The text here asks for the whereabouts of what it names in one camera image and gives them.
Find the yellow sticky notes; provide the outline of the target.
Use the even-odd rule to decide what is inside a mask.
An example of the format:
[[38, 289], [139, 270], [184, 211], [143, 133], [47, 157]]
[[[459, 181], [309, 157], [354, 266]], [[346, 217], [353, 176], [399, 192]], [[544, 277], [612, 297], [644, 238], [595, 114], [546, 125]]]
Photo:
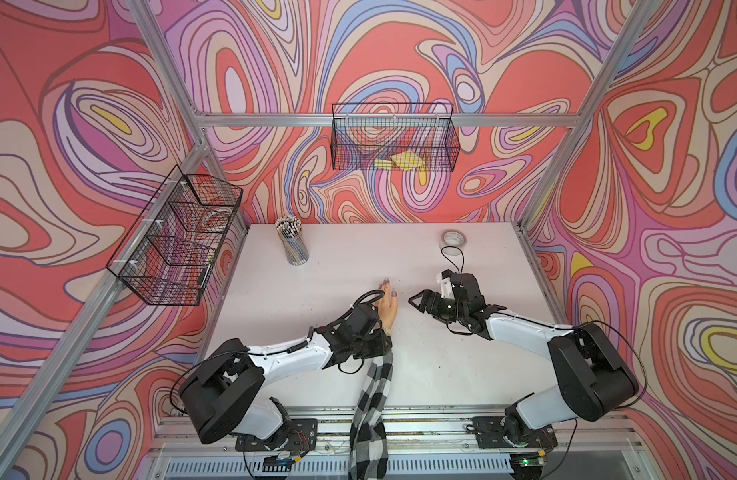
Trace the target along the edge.
[[393, 171], [424, 171], [426, 162], [416, 153], [410, 150], [389, 156], [387, 159], [376, 158], [372, 166], [378, 170]]

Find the aluminium frame post right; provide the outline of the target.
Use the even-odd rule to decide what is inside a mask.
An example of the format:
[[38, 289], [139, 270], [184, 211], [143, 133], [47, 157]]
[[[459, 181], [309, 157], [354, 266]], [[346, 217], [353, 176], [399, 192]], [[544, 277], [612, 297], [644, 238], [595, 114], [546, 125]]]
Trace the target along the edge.
[[516, 229], [522, 235], [527, 235], [528, 230], [534, 226], [540, 216], [540, 212], [544, 204], [548, 202], [563, 168], [582, 140], [586, 129], [590, 126], [596, 108], [602, 102], [606, 91], [610, 88], [616, 75], [624, 66], [628, 55], [632, 52], [638, 36], [640, 36], [648, 20], [660, 4], [661, 1], [642, 0], [634, 2], [632, 10], [613, 42], [608, 56], [601, 64], [598, 76], [592, 81], [590, 90], [578, 111], [577, 119], [563, 136], [562, 142], [558, 145], [552, 160], [548, 163], [540, 178], [540, 182], [538, 182], [532, 196], [530, 196], [520, 220], [515, 224]]

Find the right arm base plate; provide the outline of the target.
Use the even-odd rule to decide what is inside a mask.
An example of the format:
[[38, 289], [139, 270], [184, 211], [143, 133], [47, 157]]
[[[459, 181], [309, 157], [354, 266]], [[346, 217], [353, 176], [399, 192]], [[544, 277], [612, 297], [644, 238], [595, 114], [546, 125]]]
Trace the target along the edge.
[[537, 449], [554, 450], [558, 441], [551, 426], [529, 429], [518, 417], [479, 416], [464, 425], [465, 431], [475, 436], [480, 449]]

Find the aluminium frame post left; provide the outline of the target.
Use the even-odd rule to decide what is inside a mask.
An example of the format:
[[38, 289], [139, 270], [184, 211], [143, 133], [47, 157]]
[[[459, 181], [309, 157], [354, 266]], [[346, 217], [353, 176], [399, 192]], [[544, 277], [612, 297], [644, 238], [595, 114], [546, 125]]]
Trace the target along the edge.
[[188, 1], [0, 1], [0, 479], [138, 479], [168, 391], [236, 264], [198, 306], [110, 271], [180, 173], [222, 174], [168, 45]]

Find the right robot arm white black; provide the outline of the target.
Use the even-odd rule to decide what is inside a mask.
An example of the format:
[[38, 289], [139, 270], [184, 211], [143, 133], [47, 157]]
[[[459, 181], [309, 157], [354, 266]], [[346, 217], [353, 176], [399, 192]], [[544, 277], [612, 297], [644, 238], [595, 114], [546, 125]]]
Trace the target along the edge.
[[461, 335], [500, 341], [538, 355], [554, 372], [554, 385], [508, 406], [496, 426], [483, 427], [474, 420], [472, 427], [481, 435], [495, 435], [511, 447], [526, 447], [548, 436], [556, 422], [594, 422], [624, 408], [642, 392], [644, 387], [599, 326], [546, 324], [490, 304], [470, 273], [445, 270], [438, 284], [438, 292], [424, 289], [408, 303], [447, 326], [462, 326]]

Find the aluminium frame post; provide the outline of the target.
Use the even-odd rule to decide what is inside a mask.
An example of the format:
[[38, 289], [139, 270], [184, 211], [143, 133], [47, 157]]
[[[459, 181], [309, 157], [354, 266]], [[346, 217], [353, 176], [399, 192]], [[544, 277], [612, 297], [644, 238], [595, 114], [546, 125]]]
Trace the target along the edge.
[[578, 111], [577, 119], [563, 136], [562, 142], [558, 145], [552, 160], [548, 163], [540, 178], [540, 182], [538, 182], [532, 196], [530, 196], [520, 220], [515, 224], [516, 229], [522, 235], [527, 235], [528, 230], [534, 226], [540, 216], [540, 212], [544, 204], [548, 202], [563, 168], [582, 140], [586, 129], [590, 126], [596, 108], [602, 102], [606, 91], [610, 88], [616, 75], [624, 66], [628, 55], [632, 52], [638, 36], [640, 36], [648, 20], [660, 4], [661, 1], [642, 0], [634, 2], [632, 10], [613, 42], [608, 56], [601, 64], [598, 76], [592, 81], [590, 90]]
[[180, 173], [222, 174], [168, 45], [188, 1], [0, 1], [0, 479], [138, 479], [168, 391], [236, 264], [198, 306], [110, 271]]

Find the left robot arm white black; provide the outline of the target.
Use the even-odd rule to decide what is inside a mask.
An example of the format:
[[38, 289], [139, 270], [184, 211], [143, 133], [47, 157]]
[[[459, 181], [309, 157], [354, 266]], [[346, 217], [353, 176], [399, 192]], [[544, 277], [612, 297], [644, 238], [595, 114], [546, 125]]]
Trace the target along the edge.
[[200, 443], [250, 436], [276, 449], [292, 433], [292, 420], [280, 400], [260, 397], [262, 388], [350, 359], [380, 358], [390, 349], [377, 309], [356, 303], [340, 318], [292, 341], [272, 346], [246, 346], [238, 338], [224, 341], [186, 377], [178, 398]]

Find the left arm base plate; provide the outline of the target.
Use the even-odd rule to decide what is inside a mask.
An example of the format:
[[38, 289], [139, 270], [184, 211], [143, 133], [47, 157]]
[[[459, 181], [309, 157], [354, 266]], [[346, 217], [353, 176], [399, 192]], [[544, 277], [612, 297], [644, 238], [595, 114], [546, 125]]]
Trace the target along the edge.
[[318, 420], [316, 418], [294, 418], [284, 421], [270, 438], [258, 439], [252, 435], [236, 436], [237, 452], [290, 452], [298, 455], [316, 449]]

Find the clear tape roll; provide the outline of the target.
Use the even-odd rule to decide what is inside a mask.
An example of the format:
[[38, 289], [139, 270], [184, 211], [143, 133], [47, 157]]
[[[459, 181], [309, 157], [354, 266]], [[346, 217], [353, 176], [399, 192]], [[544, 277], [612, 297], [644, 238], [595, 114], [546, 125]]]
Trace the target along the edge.
[[442, 232], [440, 236], [440, 245], [442, 247], [457, 247], [464, 248], [467, 243], [466, 236], [458, 230], [448, 229]]

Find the aluminium crossbar back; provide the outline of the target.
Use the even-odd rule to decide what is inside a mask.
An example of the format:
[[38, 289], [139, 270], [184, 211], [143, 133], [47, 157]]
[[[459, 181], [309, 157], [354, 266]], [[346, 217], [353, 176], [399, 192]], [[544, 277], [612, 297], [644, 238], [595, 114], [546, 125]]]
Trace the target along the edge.
[[389, 120], [397, 125], [410, 124], [422, 119], [450, 119], [455, 127], [509, 127], [539, 126], [572, 128], [580, 124], [578, 114], [296, 114], [256, 113], [222, 114], [192, 113], [192, 119], [201, 128], [212, 127], [330, 127], [334, 118], [357, 120]]

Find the plaid sleeve mannequin forearm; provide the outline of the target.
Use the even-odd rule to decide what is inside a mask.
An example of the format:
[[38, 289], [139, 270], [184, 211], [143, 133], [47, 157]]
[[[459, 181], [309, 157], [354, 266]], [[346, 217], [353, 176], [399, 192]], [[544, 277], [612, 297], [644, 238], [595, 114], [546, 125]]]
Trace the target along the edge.
[[393, 355], [374, 358], [350, 423], [348, 479], [383, 479], [389, 461], [383, 410], [393, 375]]

